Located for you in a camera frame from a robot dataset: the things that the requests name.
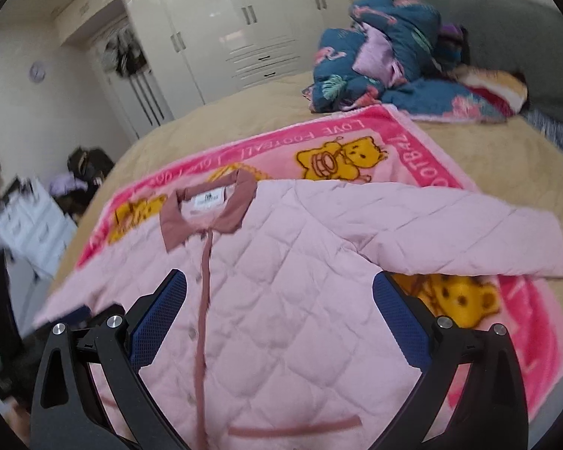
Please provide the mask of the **pink quilted jacket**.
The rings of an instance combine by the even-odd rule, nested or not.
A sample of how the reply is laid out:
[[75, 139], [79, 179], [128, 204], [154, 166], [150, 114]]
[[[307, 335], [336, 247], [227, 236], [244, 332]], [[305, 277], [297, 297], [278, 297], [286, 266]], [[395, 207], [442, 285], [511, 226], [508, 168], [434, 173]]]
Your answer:
[[141, 376], [191, 448], [364, 449], [418, 378], [376, 308], [376, 274], [563, 278], [563, 229], [461, 189], [237, 171], [174, 192], [37, 318], [130, 307], [172, 270], [187, 297]]

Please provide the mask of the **dark clothes pile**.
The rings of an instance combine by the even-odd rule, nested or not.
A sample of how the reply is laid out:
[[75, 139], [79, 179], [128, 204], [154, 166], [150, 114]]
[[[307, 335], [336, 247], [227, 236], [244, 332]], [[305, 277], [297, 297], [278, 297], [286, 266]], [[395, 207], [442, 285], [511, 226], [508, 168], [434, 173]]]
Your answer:
[[84, 215], [97, 190], [114, 169], [114, 161], [101, 148], [76, 148], [67, 160], [68, 172], [88, 184], [87, 191], [76, 191], [66, 196], [54, 197], [65, 215], [75, 222]]

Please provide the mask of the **white plastic drawer unit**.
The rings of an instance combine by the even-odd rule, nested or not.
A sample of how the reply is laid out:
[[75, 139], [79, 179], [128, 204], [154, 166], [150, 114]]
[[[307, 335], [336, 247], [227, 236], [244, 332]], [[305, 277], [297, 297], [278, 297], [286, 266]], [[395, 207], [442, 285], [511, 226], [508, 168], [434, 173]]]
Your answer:
[[39, 278], [54, 278], [76, 232], [36, 178], [16, 178], [0, 196], [0, 247], [28, 261]]

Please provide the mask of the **lilac garment on pile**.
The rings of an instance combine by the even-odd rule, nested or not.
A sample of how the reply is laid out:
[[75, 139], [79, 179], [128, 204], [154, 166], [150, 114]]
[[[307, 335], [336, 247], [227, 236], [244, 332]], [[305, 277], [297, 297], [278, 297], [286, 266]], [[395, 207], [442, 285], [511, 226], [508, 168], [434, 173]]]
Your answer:
[[71, 172], [58, 174], [50, 181], [50, 186], [48, 186], [48, 192], [54, 197], [66, 196], [72, 192], [87, 190], [88, 184], [76, 178]]

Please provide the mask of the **beige bed cover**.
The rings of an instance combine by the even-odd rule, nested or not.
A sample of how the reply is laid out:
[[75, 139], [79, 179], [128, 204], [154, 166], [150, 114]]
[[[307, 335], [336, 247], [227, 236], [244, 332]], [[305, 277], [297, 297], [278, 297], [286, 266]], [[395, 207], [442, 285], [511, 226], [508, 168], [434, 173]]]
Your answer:
[[[179, 125], [182, 152], [192, 155], [321, 118], [323, 116], [308, 110], [301, 94], [306, 80], [305, 74], [297, 74], [251, 87], [203, 106], [145, 137], [163, 132], [170, 125]], [[539, 112], [532, 111], [501, 124], [422, 121], [422, 127], [477, 188], [520, 205], [551, 210], [563, 224], [563, 153], [536, 128], [538, 117]], [[80, 253], [100, 216], [103, 202], [117, 189], [110, 182], [110, 173], [84, 213], [77, 234], [61, 261], [50, 289], [52, 300], [61, 298], [62, 286], [83, 266], [78, 264]], [[563, 307], [563, 280], [548, 282]]]

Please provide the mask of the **pink cartoon fleece blanket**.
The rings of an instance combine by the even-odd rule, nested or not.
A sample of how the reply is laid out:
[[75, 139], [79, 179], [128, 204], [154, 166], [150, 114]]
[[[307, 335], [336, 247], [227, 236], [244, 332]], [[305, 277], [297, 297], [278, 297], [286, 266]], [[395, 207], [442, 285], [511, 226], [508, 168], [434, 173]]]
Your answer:
[[[80, 253], [79, 265], [119, 245], [158, 212], [167, 193], [212, 182], [237, 170], [258, 180], [396, 182], [474, 190], [475, 182], [423, 130], [422, 119], [389, 105], [337, 113], [193, 154], [182, 152], [181, 128], [143, 138], [110, 173], [117, 189]], [[563, 307], [544, 277], [488, 279], [432, 274], [397, 280], [434, 315], [464, 328], [506, 325], [521, 362], [530, 434], [539, 439], [563, 410]]]

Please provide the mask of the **orange white folded cloth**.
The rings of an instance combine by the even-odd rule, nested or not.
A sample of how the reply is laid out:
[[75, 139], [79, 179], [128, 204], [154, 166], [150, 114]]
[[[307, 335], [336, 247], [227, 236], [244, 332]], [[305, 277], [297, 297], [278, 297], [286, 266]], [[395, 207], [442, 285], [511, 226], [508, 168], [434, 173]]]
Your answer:
[[519, 114], [528, 101], [527, 84], [507, 71], [460, 65], [449, 75], [506, 117]]

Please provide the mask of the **white door with stripes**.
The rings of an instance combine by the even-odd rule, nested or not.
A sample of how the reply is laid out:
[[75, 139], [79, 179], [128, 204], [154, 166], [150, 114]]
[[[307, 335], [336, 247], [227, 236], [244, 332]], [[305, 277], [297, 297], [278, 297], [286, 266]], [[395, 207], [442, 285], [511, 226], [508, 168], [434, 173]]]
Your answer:
[[133, 30], [128, 17], [124, 15], [106, 25], [89, 40], [87, 55], [114, 114], [131, 139], [138, 140], [169, 123], [174, 119], [174, 115], [149, 64], [142, 72], [128, 78], [103, 71], [100, 59], [105, 44], [118, 30], [125, 27]]

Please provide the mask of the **hanging black bags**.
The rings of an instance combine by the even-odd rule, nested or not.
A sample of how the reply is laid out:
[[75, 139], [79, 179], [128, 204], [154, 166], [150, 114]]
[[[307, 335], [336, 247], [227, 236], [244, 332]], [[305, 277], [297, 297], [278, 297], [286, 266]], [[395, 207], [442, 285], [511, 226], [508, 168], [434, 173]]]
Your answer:
[[114, 72], [121, 78], [136, 75], [148, 66], [141, 45], [130, 27], [118, 30], [107, 41], [100, 62], [105, 73]]

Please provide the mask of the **blue flamingo duvet pile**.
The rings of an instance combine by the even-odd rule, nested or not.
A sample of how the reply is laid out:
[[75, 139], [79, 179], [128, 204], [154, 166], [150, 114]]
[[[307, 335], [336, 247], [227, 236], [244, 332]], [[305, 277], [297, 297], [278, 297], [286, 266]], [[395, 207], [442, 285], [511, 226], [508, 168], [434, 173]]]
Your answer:
[[314, 113], [392, 105], [413, 120], [500, 123], [509, 105], [456, 72], [470, 62], [469, 37], [420, 0], [356, 0], [347, 28], [328, 28], [303, 95]]

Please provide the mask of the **grey padded headboard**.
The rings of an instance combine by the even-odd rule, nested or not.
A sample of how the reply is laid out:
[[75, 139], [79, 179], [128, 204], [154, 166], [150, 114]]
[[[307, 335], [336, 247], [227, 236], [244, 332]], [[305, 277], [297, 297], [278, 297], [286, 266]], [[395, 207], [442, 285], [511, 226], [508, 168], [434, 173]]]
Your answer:
[[471, 64], [519, 71], [531, 106], [563, 122], [563, 15], [534, 0], [421, 0], [469, 33]]

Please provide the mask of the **white glossy wardrobe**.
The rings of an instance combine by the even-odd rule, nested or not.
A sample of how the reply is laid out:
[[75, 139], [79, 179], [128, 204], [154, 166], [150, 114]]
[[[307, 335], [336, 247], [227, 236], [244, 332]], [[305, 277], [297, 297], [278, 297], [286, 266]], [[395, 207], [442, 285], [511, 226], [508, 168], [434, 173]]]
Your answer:
[[350, 0], [125, 0], [174, 117], [308, 71], [319, 38], [348, 22]]

